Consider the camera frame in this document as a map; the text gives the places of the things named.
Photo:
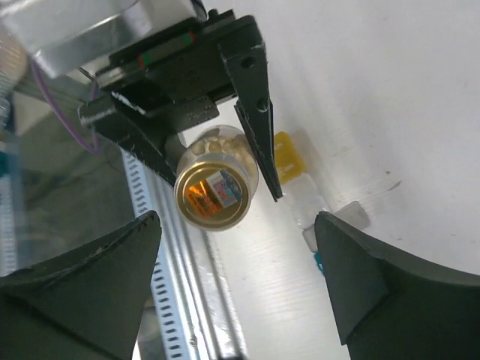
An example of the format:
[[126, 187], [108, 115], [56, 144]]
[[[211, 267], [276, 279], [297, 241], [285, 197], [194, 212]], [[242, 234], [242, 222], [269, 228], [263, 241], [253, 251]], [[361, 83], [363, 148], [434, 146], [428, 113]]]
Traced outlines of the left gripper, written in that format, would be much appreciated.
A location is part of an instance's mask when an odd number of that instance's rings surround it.
[[262, 177], [273, 199], [282, 197], [266, 45], [254, 16], [212, 10], [204, 22], [186, 19], [114, 52], [96, 75], [103, 94], [79, 108], [81, 123], [171, 186], [176, 175], [162, 149], [165, 133], [153, 124], [187, 130], [234, 99]]

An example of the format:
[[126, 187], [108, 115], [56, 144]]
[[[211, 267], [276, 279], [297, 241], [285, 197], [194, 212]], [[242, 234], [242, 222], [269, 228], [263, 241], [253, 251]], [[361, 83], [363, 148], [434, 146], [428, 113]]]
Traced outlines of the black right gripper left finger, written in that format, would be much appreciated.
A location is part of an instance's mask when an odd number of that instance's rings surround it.
[[130, 359], [161, 243], [147, 211], [1, 278], [2, 359]]

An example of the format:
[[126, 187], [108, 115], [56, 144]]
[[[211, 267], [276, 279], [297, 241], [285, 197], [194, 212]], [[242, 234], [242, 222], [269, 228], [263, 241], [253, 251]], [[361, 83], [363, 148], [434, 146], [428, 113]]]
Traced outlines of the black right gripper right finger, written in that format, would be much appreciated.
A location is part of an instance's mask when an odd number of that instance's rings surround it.
[[326, 211], [316, 243], [351, 359], [478, 359], [479, 276], [427, 261]]

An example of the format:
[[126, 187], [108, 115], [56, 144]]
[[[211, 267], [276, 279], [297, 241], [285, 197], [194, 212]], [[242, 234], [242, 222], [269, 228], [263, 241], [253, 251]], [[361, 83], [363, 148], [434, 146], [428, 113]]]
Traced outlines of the clear bottle of yellow pills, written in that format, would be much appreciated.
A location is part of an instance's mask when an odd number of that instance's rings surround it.
[[247, 137], [230, 125], [202, 132], [181, 156], [176, 175], [174, 198], [180, 215], [208, 231], [228, 230], [243, 220], [259, 182]]

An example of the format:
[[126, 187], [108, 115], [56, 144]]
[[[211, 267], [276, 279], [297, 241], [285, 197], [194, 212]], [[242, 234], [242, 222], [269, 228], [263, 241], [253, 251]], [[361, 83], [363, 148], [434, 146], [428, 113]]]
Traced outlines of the gold bottle cap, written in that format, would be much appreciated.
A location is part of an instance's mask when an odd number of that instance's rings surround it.
[[190, 225], [224, 231], [248, 213], [254, 189], [241, 166], [225, 161], [200, 161], [184, 169], [174, 186], [179, 214]]

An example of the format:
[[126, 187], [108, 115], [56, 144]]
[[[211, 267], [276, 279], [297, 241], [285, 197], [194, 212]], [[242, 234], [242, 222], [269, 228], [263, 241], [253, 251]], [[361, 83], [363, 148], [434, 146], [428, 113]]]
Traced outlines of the weekly pill organizer strip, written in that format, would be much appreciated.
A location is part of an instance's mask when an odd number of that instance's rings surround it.
[[332, 209], [286, 132], [274, 135], [274, 160], [282, 188], [282, 200], [292, 212], [304, 242], [313, 254], [318, 269], [322, 271], [323, 261], [317, 248], [314, 224], [320, 212], [332, 212]]

